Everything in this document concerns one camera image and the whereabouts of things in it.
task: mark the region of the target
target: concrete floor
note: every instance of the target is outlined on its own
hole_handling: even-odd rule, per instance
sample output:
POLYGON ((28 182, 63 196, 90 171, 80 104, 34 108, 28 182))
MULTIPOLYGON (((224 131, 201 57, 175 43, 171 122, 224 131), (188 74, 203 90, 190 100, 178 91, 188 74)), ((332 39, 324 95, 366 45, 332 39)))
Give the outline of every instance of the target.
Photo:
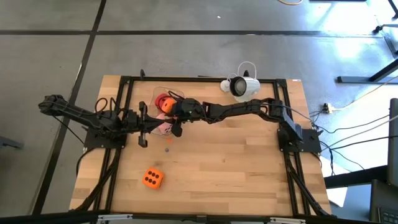
MULTIPOLYGON (((368 6, 365 2, 304 0, 303 4, 292 7, 276 0, 118 0, 107 2, 99 29, 322 30, 368 34, 377 25, 375 14, 380 14, 383 7, 374 2, 368 1, 368 6)), ((90 30, 99 4, 99 0, 0 0, 0 29, 90 30)), ((47 94, 59 93, 66 97, 70 94, 87 40, 86 35, 0 35, 0 104, 3 105, 0 135, 25 144, 21 151, 0 149, 1 217, 29 213, 59 127, 54 119, 39 113, 37 103, 47 94)), ((138 75, 143 68, 148 76, 219 77, 227 76, 240 62, 249 60, 256 64, 260 78, 301 79, 308 107, 316 111, 325 102, 335 107, 344 106, 375 88, 336 84, 337 76, 369 76, 393 59, 381 35, 374 38, 97 36, 76 104, 88 109, 94 107, 103 75, 138 75)), ((397 97, 394 91, 396 86, 385 86, 347 110, 320 116, 317 123, 335 129, 386 115, 389 98, 397 97)), ((70 127, 77 135, 85 135, 79 124, 71 122, 70 127)), ((322 134, 321 139, 331 144, 362 130, 322 134)), ((383 126, 352 142, 386 135, 387 126, 383 126)), ((378 141, 347 147, 340 152, 364 167, 374 167, 387 163, 386 146, 387 141, 378 141)), ((81 149, 81 143, 67 133, 47 195, 45 213, 68 210, 81 149)), ((360 169, 339 155, 335 155, 335 161, 351 171, 360 169)), ((339 210, 334 208, 333 212, 339 213, 339 210)))

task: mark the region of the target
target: white camera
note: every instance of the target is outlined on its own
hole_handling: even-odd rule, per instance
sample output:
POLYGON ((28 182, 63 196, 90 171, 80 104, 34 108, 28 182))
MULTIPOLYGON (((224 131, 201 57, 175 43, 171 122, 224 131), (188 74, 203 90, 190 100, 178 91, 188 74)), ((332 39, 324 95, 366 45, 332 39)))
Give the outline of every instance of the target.
POLYGON ((251 100, 260 89, 259 80, 251 77, 234 77, 229 84, 229 90, 238 102, 251 100))

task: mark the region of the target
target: black table leg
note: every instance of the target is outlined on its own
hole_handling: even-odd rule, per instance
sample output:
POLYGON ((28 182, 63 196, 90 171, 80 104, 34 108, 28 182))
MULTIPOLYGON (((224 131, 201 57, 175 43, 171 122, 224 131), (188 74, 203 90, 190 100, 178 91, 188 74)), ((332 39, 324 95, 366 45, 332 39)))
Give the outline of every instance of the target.
MULTIPOLYGON (((362 83, 362 84, 382 84, 391 79, 388 77, 391 73, 398 69, 398 59, 391 62, 389 65, 378 71, 371 77, 337 77, 338 83, 362 83)), ((389 82, 388 84, 398 84, 398 78, 389 82)))
POLYGON ((394 13, 395 13, 394 18, 397 18, 398 17, 398 9, 394 3, 394 0, 388 0, 388 2, 390 3, 392 10, 394 10, 394 13))
POLYGON ((352 185, 370 184, 372 180, 387 181, 387 165, 373 167, 366 170, 350 172, 347 174, 325 177, 326 189, 349 187, 352 185))
POLYGON ((22 149, 22 147, 24 146, 23 144, 13 141, 11 139, 8 138, 4 138, 0 136, 0 148, 3 146, 11 146, 17 149, 22 149))

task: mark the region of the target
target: butcher block tabletop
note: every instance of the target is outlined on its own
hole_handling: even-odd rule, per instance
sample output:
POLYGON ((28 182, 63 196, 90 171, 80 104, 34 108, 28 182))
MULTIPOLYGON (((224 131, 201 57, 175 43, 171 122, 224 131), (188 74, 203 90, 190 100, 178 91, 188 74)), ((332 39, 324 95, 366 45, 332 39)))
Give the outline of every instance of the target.
MULTIPOLYGON (((116 98, 120 78, 104 76, 98 98, 116 98)), ((140 101, 149 105, 154 89, 160 86, 181 91, 185 97, 199 102, 237 103, 231 93, 220 90, 220 83, 135 81, 130 109, 139 111, 140 101)), ((308 116, 302 82, 287 80, 287 86, 292 108, 308 116)), ((272 85, 262 83, 254 98, 274 98, 272 85)), ((303 128, 311 128, 310 122, 297 113, 293 117, 303 128)), ((127 137, 126 147, 121 151, 112 212, 292 215, 277 123, 248 114, 215 124, 185 123, 182 128, 180 138, 147 134, 147 148, 138 145, 137 133, 127 137), (142 183, 150 167, 165 174, 157 190, 142 183)), ((300 155, 306 186, 322 208, 331 212, 319 160, 309 153, 300 155)), ((104 149, 98 148, 81 161, 71 209, 79 206, 97 184, 103 156, 104 149)), ((298 209, 303 213, 299 188, 295 186, 295 190, 298 209)), ((103 190, 100 208, 104 208, 107 193, 108 185, 103 190)))

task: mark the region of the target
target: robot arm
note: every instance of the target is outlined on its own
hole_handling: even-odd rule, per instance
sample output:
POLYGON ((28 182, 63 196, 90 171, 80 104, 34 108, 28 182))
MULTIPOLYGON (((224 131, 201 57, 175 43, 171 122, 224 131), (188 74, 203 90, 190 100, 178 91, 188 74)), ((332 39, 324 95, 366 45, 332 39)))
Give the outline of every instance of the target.
POLYGON ((121 120, 114 111, 92 113, 75 105, 69 105, 61 95, 46 96, 39 104, 40 111, 50 116, 65 116, 88 127, 95 134, 112 140, 127 133, 140 132, 139 145, 147 147, 145 133, 150 133, 164 122, 172 124, 172 133, 176 137, 182 135, 181 124, 185 122, 206 121, 213 124, 232 116, 256 114, 265 121, 280 123, 288 132, 291 141, 302 140, 302 128, 287 116, 283 102, 272 98, 251 100, 232 105, 219 105, 203 102, 200 104, 193 98, 175 98, 171 112, 167 115, 174 119, 156 119, 147 115, 147 106, 139 103, 141 115, 127 110, 127 116, 121 120))

